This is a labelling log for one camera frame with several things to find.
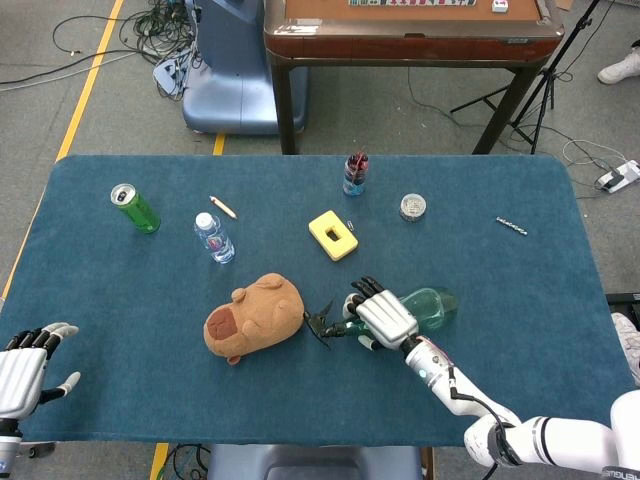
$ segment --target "yellow floor line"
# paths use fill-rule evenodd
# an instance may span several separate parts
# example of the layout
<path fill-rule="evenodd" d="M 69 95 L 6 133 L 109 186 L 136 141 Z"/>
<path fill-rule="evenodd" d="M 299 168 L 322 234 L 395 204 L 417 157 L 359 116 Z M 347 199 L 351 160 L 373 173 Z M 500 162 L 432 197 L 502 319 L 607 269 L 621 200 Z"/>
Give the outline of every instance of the yellow floor line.
<path fill-rule="evenodd" d="M 113 8 L 111 9 L 111 13 L 109 14 L 109 18 L 118 17 L 118 14 L 120 13 L 120 7 L 122 7 L 122 2 L 124 2 L 124 0 L 115 1 L 115 3 L 113 4 Z M 115 27 L 115 25 L 115 20 L 107 21 L 96 53 L 101 53 L 107 50 L 107 46 L 109 46 L 109 40 L 111 39 L 111 34 L 113 33 L 113 28 Z M 76 136 L 76 130 L 78 130 L 78 125 L 80 125 L 82 114 L 84 113 L 84 109 L 87 106 L 87 102 L 89 101 L 89 96 L 91 95 L 93 84 L 95 83 L 96 77 L 98 76 L 98 70 L 100 70 L 99 67 L 102 63 L 102 58 L 103 55 L 98 55 L 93 59 L 93 63 L 91 64 L 92 69 L 89 70 L 87 81 L 84 82 L 84 88 L 82 89 L 82 93 L 80 94 L 80 98 L 78 99 L 78 104 L 76 105 L 76 109 L 73 112 L 73 116 L 71 117 L 71 122 L 69 123 L 69 127 L 67 128 L 67 133 L 64 136 L 64 140 L 62 140 L 62 145 L 60 145 L 60 150 L 58 151 L 56 162 L 61 158 L 66 157 L 69 154 L 69 150 L 71 150 L 73 138 Z"/>
<path fill-rule="evenodd" d="M 214 155 L 222 155 L 222 152 L 224 152 L 225 139 L 226 139 L 226 135 L 224 133 L 219 133 L 216 135 L 216 141 L 213 144 Z"/>
<path fill-rule="evenodd" d="M 111 13 L 109 14 L 109 18 L 116 18 L 120 13 L 120 7 L 122 7 L 122 2 L 124 0 L 116 0 L 113 4 L 113 8 L 111 9 Z M 109 40 L 111 39 L 111 34 L 113 33 L 113 27 L 115 26 L 115 20 L 109 20 L 104 27 L 104 32 L 102 34 L 102 39 L 100 39 L 100 44 L 98 45 L 98 50 L 96 53 L 104 52 L 109 45 Z M 89 101 L 89 96 L 91 95 L 91 90 L 93 89 L 93 84 L 96 81 L 96 77 L 98 76 L 98 70 L 100 70 L 100 64 L 102 63 L 102 55 L 98 55 L 93 59 L 93 63 L 91 64 L 92 69 L 89 70 L 89 75 L 87 76 L 87 80 L 84 83 L 84 88 L 82 89 L 82 93 L 80 94 L 80 98 L 78 99 L 78 103 L 76 105 L 76 109 L 73 112 L 73 116 L 71 117 L 71 122 L 69 122 L 69 126 L 67 127 L 67 133 L 62 140 L 62 145 L 60 145 L 60 150 L 58 150 L 58 156 L 56 157 L 56 162 L 61 158 L 66 157 L 69 154 L 69 150 L 71 149 L 71 144 L 73 143 L 73 139 L 76 135 L 76 131 L 78 130 L 78 125 L 80 125 L 80 120 L 82 119 L 82 114 L 84 113 L 84 109 L 87 106 L 87 102 Z M 29 232 L 31 231 L 31 225 L 33 224 L 33 219 L 36 217 L 38 213 L 38 209 L 40 208 L 40 202 L 42 202 L 42 196 L 40 196 L 40 200 L 38 200 L 38 205 L 36 206 L 35 212 L 33 212 L 33 217 L 31 217 L 31 222 L 29 222 L 29 228 L 27 229 L 27 233 L 22 239 L 22 245 L 20 246 L 20 250 L 18 251 L 18 255 L 13 262 L 13 266 L 11 267 L 11 273 L 9 273 L 9 278 L 7 279 L 7 283 L 4 285 L 4 289 L 2 290 L 2 299 L 6 300 L 7 295 L 9 295 L 9 290 L 11 289 L 11 282 L 13 281 L 13 274 L 16 271 L 16 267 L 18 262 L 20 261 L 20 257 L 22 255 L 22 250 L 24 249 L 25 243 L 27 243 L 27 237 L 29 236 Z"/>
<path fill-rule="evenodd" d="M 164 462 L 167 460 L 168 453 L 168 443 L 156 443 L 156 451 L 153 454 L 153 463 L 151 464 L 151 472 L 149 472 L 149 480 L 156 480 L 158 478 L 158 474 L 164 466 Z"/>

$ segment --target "shoe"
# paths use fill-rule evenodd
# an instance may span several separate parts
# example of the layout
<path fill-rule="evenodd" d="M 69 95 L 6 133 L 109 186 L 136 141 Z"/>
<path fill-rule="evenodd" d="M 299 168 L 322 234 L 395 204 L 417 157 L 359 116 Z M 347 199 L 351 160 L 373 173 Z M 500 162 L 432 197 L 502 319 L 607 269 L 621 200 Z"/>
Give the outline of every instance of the shoe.
<path fill-rule="evenodd" d="M 640 332 L 636 330 L 631 320 L 621 313 L 612 313 L 611 320 L 616 326 L 620 345 L 622 345 L 624 355 L 627 357 L 633 379 L 640 387 Z"/>
<path fill-rule="evenodd" d="M 613 85 L 620 80 L 637 75 L 640 75 L 640 48 L 632 48 L 631 53 L 624 60 L 600 70 L 598 80 L 607 85 Z"/>

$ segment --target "plush toy nose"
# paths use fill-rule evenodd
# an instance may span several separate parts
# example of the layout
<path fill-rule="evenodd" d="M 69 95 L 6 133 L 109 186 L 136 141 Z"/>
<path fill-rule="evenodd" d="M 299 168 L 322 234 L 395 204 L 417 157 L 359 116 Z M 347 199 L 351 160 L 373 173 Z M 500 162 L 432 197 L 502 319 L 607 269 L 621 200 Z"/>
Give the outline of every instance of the plush toy nose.
<path fill-rule="evenodd" d="M 238 332 L 233 312 L 229 308 L 222 308 L 207 321 L 207 330 L 214 340 L 224 340 Z"/>

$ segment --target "robotic hand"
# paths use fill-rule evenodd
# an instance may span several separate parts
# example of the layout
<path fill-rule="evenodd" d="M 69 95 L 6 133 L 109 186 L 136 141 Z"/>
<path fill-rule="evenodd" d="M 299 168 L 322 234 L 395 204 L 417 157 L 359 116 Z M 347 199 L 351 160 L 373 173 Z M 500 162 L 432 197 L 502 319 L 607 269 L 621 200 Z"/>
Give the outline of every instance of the robotic hand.
<path fill-rule="evenodd" d="M 0 352 L 0 478 L 8 478 L 22 433 L 20 420 L 38 404 L 64 397 L 80 380 L 74 372 L 56 388 L 42 390 L 47 362 L 60 342 L 78 332 L 68 323 L 52 323 L 42 329 L 20 332 Z"/>
<path fill-rule="evenodd" d="M 405 363 L 454 415 L 479 417 L 464 435 L 469 455 L 492 467 L 545 463 L 603 477 L 640 479 L 640 390 L 622 395 L 611 407 L 613 429 L 586 420 L 535 417 L 522 423 L 488 398 L 431 340 L 418 335 L 415 318 L 389 290 L 371 277 L 351 284 L 344 310 L 359 316 L 378 342 L 401 350 Z"/>

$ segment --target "pencil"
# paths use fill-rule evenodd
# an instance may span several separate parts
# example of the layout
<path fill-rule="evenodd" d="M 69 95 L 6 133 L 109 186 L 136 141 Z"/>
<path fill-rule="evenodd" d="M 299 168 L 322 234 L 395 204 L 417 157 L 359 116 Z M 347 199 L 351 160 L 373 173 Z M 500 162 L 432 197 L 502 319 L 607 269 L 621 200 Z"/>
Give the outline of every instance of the pencil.
<path fill-rule="evenodd" d="M 235 214 L 235 212 L 233 210 L 231 210 L 229 207 L 227 207 L 224 203 L 222 203 L 218 198 L 209 197 L 209 200 L 211 200 L 211 203 L 213 203 L 216 207 L 218 207 L 224 213 L 229 215 L 231 218 L 233 218 L 233 219 L 237 219 L 238 218 L 238 216 Z"/>

